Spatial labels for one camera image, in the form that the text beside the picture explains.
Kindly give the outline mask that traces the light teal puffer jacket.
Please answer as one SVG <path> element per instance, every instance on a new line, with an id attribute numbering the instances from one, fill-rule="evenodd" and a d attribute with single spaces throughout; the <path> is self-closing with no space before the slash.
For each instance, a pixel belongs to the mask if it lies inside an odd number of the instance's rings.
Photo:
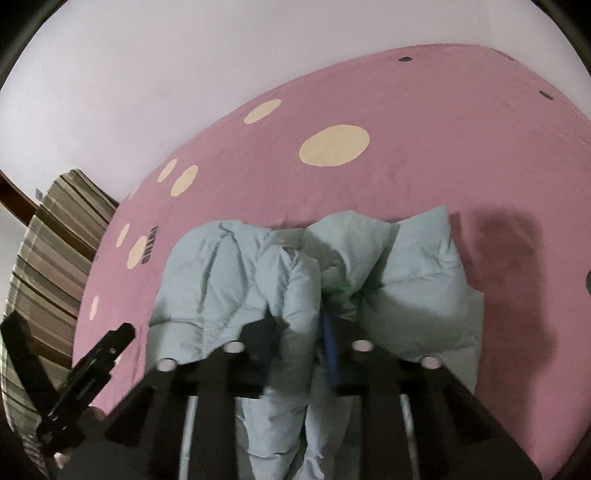
<path id="1" fill-rule="evenodd" d="M 242 479 L 358 474 L 359 403 L 329 392 L 315 358 L 322 305 L 391 353 L 439 358 L 469 389 L 477 384 L 484 297 L 467 283 L 446 208 L 396 223 L 342 212 L 302 229 L 193 229 L 164 267 L 146 362 L 201 360 L 264 314 L 279 319 L 266 392 L 236 404 Z"/>

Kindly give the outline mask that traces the striped fabric headboard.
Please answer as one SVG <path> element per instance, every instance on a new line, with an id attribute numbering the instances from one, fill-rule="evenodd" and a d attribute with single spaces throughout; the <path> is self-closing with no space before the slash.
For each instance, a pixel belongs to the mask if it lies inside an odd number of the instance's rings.
<path id="1" fill-rule="evenodd" d="M 56 388 L 70 373 L 81 301 L 118 203 L 79 169 L 53 181 L 32 215 L 14 264 L 4 317 L 27 321 Z"/>

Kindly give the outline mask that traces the pink polka dot bedsheet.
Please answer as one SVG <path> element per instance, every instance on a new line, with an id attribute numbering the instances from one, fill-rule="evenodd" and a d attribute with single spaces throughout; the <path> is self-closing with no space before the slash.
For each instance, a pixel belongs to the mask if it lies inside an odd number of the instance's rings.
<path id="1" fill-rule="evenodd" d="M 590 424 L 590 123 L 516 60 L 427 45 L 344 62 L 237 108 L 145 175 L 98 247 L 74 340 L 144 331 L 165 261 L 214 220 L 452 217 L 485 296 L 480 400 L 545 478 Z"/>

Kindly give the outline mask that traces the dark wooden door frame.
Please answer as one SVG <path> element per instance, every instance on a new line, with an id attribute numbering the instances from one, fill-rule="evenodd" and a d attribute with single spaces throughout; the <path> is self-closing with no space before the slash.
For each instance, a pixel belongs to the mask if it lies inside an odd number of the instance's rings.
<path id="1" fill-rule="evenodd" d="M 28 226 L 37 211 L 37 204 L 0 171 L 0 203 L 24 226 Z"/>

